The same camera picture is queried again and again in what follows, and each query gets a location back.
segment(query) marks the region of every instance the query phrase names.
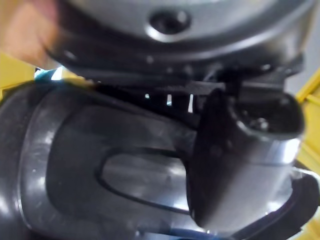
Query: yellow surface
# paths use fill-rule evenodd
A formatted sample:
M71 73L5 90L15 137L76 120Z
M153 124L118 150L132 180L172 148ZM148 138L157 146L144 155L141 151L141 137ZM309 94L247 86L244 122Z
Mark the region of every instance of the yellow surface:
M320 175L320 69L296 97L306 122L305 139L297 159ZM320 240L320 209L302 230L290 240Z
M87 88L94 85L92 81L85 80L83 77L78 76L65 68L63 68L62 70L62 78L64 79L64 81L80 87Z
M3 90L32 81L35 67L0 52L0 100Z

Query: black plastic base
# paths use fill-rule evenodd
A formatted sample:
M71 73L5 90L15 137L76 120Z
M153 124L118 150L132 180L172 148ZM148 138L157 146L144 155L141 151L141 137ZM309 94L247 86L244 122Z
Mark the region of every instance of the black plastic base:
M0 106L1 239L214 239L186 205L188 163L180 158L195 136L177 121L93 91L20 86ZM317 181L295 181L298 191L293 185L296 194L272 213L270 227L282 228L277 221L288 209L308 208L295 215L295 226L316 211ZM265 228L253 224L239 236Z

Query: yellow object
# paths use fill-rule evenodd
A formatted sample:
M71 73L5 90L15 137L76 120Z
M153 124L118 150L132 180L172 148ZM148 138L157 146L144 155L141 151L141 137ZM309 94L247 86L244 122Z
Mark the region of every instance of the yellow object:
M68 83L80 86L80 87L91 87L94 83L90 80L85 80L83 77L74 74L66 68L62 70L62 79Z
M306 120L305 139L297 159L320 175L320 69L297 94L297 99Z
M34 80L36 68L0 52L0 100L4 90Z
M320 175L320 69L296 96L302 106L306 133L297 159ZM290 240L320 240L320 208L302 231Z

